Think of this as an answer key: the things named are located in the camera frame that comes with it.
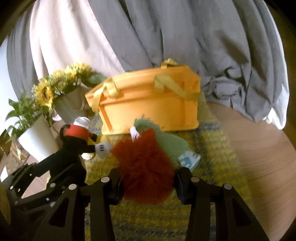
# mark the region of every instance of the silver rivet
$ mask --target silver rivet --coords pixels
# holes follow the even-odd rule
[[[198,177],[192,177],[191,181],[193,181],[194,183],[198,183],[200,179]]]
[[[225,183],[224,188],[227,190],[230,190],[232,188],[232,186],[229,183]]]
[[[102,177],[101,182],[107,183],[109,182],[110,178],[109,177]]]
[[[76,184],[71,184],[71,185],[69,186],[69,189],[70,189],[70,190],[74,190],[76,187],[77,187]]]

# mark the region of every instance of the orange plastic container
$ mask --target orange plastic container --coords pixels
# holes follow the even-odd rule
[[[103,134],[129,133],[145,115],[163,131],[198,127],[200,77],[188,66],[161,67],[113,76],[85,96],[103,120]]]

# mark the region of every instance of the red furry ball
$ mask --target red furry ball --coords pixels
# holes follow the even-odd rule
[[[118,161],[124,198],[138,204],[164,202],[173,189],[175,171],[156,142],[153,129],[136,140],[120,141],[110,151]]]

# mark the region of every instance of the wooden floor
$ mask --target wooden floor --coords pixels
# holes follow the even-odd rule
[[[222,123],[249,183],[255,215],[271,241],[280,240],[296,217],[296,151],[283,131],[253,123],[209,103]]]

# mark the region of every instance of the yellow and blue carpet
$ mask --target yellow and blue carpet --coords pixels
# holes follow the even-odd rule
[[[198,119],[200,124],[197,129],[173,132],[173,134],[187,140],[192,150],[201,154],[200,163],[193,170],[193,175],[202,178],[209,184],[219,186],[224,183],[232,184],[252,209],[251,193],[241,173],[240,164],[220,123],[210,112],[202,94],[198,101]],[[92,131],[100,134],[102,121],[98,115],[95,116],[93,122],[96,127]],[[124,135],[101,136],[98,138],[98,142],[108,141],[114,145],[123,137]],[[115,160],[111,156],[104,159],[95,157],[85,161],[86,183],[92,184],[108,175],[114,167],[114,163]],[[136,205],[123,200],[120,205],[111,206],[110,209],[116,240],[185,240],[190,205],[182,205],[175,192],[162,205]],[[211,210],[211,240],[215,240],[215,209],[213,205]],[[86,211],[85,231],[86,240],[90,240],[89,210]]]

